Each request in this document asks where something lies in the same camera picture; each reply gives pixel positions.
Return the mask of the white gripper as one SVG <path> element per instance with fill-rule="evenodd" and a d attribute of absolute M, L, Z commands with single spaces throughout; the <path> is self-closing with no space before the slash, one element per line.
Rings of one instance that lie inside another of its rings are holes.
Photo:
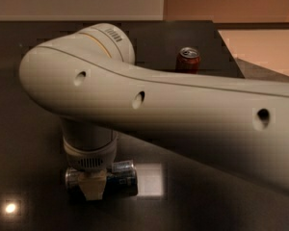
<path fill-rule="evenodd" d="M 103 169 L 116 158 L 118 133 L 88 122 L 67 118 L 60 121 L 68 164 L 76 170 L 86 171 L 78 176 L 82 193 L 88 201 L 101 200 L 107 176 Z"/>

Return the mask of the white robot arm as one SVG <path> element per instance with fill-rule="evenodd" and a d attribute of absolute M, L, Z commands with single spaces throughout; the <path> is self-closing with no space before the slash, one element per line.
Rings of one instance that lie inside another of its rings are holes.
<path fill-rule="evenodd" d="M 143 68 L 108 23 L 37 45 L 19 79 L 60 118 L 66 184 L 88 200 L 116 168 L 120 133 L 289 194 L 288 83 Z"/>

